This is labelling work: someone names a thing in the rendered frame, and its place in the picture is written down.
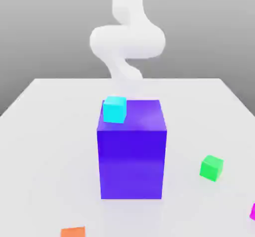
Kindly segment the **small cyan cube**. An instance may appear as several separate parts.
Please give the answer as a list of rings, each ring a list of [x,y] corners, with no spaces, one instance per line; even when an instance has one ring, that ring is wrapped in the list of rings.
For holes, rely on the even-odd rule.
[[[108,96],[103,102],[103,119],[109,123],[124,123],[127,115],[127,99]]]

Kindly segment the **small green cube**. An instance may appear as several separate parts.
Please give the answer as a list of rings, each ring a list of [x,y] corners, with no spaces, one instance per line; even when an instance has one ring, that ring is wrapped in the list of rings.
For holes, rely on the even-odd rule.
[[[201,163],[200,176],[211,180],[217,181],[223,170],[224,160],[208,155]]]

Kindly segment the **small orange cube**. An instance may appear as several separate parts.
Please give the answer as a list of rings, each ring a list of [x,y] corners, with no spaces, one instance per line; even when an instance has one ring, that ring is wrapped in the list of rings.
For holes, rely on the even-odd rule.
[[[86,237],[85,227],[62,229],[60,237]]]

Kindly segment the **large purple box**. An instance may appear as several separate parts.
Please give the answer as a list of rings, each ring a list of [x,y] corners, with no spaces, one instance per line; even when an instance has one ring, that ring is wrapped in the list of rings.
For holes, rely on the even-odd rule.
[[[159,100],[127,101],[124,123],[99,116],[97,144],[102,199],[162,197],[167,128]]]

